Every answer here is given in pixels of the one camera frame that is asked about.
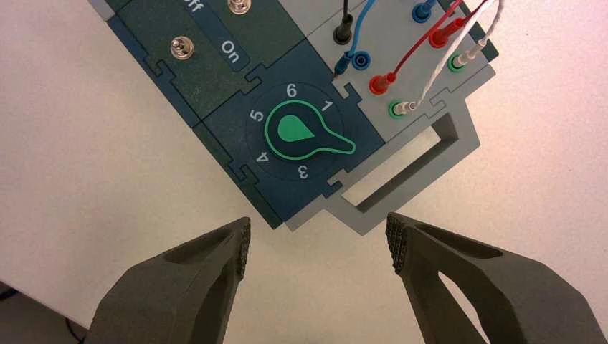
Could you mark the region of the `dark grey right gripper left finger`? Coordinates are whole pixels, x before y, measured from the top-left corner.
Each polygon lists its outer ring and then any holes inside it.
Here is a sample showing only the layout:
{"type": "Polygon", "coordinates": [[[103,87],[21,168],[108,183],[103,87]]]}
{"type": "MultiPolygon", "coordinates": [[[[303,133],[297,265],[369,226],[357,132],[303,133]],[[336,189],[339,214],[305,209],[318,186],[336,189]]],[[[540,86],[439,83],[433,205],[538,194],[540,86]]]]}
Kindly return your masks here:
{"type": "Polygon", "coordinates": [[[105,294],[88,343],[222,343],[244,278],[242,217],[127,269],[105,294]]]}

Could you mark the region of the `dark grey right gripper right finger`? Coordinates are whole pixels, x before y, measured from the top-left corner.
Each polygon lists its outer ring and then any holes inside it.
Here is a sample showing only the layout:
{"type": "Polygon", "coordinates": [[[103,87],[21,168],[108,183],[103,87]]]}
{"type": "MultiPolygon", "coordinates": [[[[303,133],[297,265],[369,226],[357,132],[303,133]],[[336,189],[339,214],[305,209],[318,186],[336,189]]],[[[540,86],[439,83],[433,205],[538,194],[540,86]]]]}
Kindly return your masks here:
{"type": "Polygon", "coordinates": [[[426,343],[605,343],[588,301],[546,265],[391,212],[386,238],[426,343]]]}

